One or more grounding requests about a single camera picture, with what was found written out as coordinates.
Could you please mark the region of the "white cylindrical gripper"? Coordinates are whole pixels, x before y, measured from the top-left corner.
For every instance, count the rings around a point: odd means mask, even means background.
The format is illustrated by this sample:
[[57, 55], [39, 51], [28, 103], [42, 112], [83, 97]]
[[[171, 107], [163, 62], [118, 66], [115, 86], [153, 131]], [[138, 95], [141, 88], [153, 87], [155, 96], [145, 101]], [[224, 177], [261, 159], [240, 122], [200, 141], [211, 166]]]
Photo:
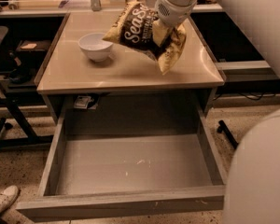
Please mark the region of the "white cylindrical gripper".
[[182, 23], [190, 14], [197, 0], [157, 0], [155, 10], [159, 20], [152, 23], [153, 42], [160, 48], [168, 43], [174, 26]]

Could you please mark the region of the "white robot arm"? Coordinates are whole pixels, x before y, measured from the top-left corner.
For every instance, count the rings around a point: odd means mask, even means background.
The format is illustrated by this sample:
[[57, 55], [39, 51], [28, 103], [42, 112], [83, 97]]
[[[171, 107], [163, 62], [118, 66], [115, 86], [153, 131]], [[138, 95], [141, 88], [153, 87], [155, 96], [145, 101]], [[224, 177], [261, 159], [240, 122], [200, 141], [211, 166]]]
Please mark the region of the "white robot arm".
[[[175, 26], [196, 0], [157, 0], [162, 22]], [[280, 78], [280, 0], [217, 0]], [[245, 133], [228, 170], [222, 224], [280, 224], [280, 104], [252, 105], [261, 118]]]

